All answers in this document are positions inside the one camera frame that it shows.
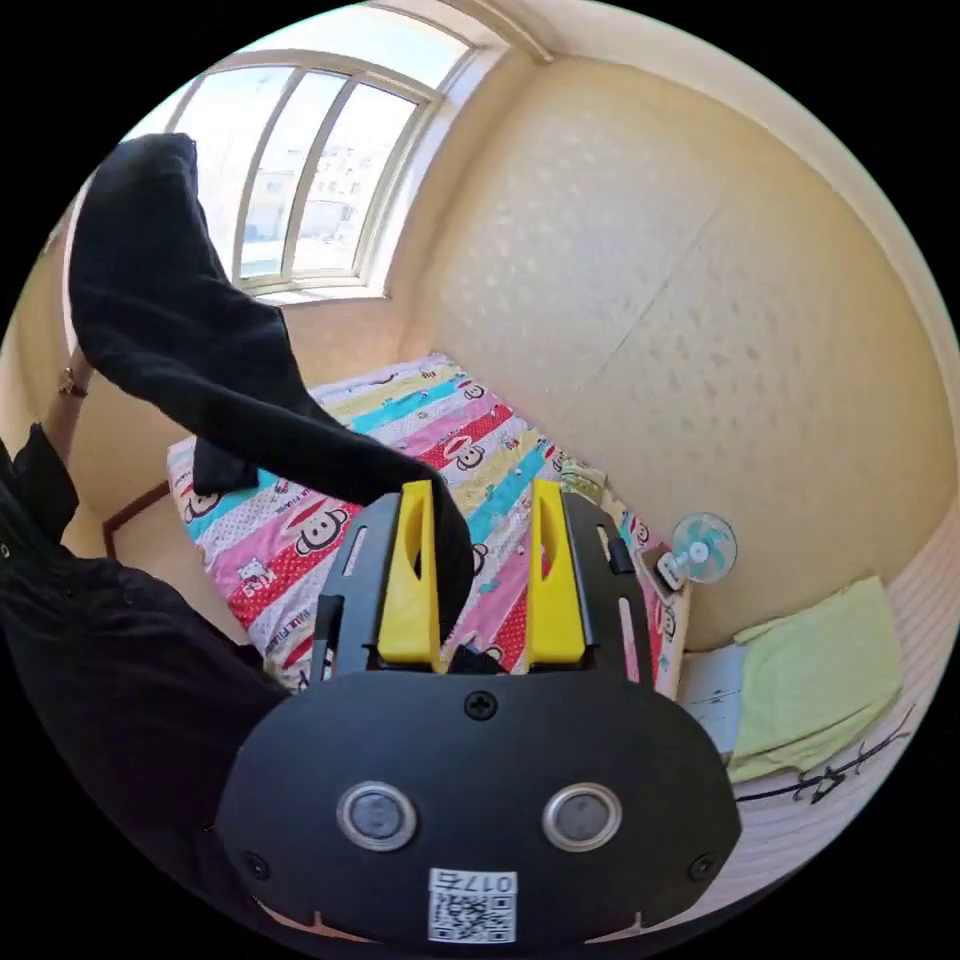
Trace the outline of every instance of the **window pane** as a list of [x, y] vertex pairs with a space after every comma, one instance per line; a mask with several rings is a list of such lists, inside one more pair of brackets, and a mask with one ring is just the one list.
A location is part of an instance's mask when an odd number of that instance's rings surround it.
[[323, 148], [303, 211], [295, 273], [349, 270], [380, 175], [416, 104], [360, 84]]
[[173, 116], [180, 98], [187, 92], [187, 87], [193, 83], [185, 83], [179, 90], [174, 90], [163, 103], [155, 106], [123, 139], [133, 140], [147, 133], [163, 133], [168, 121]]
[[368, 60], [437, 87], [467, 47], [449, 34], [389, 10], [354, 5], [301, 20], [245, 50], [319, 50]]
[[197, 143], [200, 203], [228, 276], [253, 151], [292, 72], [290, 67], [245, 67], [212, 74], [177, 123], [177, 131]]
[[308, 73], [283, 108], [253, 181], [243, 228], [241, 277], [280, 273], [290, 208], [307, 151], [343, 84], [343, 77]]

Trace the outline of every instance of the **yellow bracket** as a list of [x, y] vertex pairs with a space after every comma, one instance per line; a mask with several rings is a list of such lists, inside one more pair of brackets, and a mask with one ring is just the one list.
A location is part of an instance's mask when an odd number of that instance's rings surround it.
[[[429, 480], [403, 485], [397, 534], [380, 619], [377, 652], [398, 667], [429, 666], [442, 672], [433, 539], [433, 490]], [[420, 556], [420, 575], [416, 561]]]
[[[541, 545], [549, 565], [546, 576]], [[563, 497], [560, 487], [546, 480], [533, 481], [526, 646], [528, 669], [577, 664], [586, 652]]]

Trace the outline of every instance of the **wristwatch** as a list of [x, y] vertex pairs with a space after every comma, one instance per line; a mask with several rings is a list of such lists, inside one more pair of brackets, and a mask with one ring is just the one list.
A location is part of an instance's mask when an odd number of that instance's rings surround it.
[[77, 386], [73, 379], [73, 370], [70, 367], [65, 367], [60, 371], [60, 377], [57, 380], [57, 393], [64, 397], [77, 397], [80, 400], [87, 395], [87, 391], [83, 387]]

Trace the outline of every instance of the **electric fan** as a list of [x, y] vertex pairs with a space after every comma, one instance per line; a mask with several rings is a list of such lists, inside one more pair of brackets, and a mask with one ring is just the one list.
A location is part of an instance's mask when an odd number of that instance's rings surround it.
[[730, 524], [715, 513], [694, 513], [674, 527], [673, 549], [657, 561], [657, 570], [676, 591], [687, 580], [716, 583], [736, 559], [737, 540]]

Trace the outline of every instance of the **bed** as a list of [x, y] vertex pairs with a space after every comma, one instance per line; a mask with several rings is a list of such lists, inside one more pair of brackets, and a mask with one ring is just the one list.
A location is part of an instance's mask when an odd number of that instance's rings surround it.
[[[524, 672], [530, 490], [535, 478], [559, 480], [563, 452], [442, 354], [326, 384], [311, 395], [350, 429], [441, 472], [467, 518], [475, 557], [473, 588], [445, 651], [469, 644], [510, 672]], [[289, 689], [303, 689], [310, 682], [317, 595], [361, 508], [265, 470], [256, 489], [197, 496], [194, 443], [177, 443], [167, 455], [187, 534], [266, 669]], [[640, 571], [656, 689], [675, 699], [689, 590], [664, 604], [639, 563], [657, 539], [609, 489], [603, 506]]]

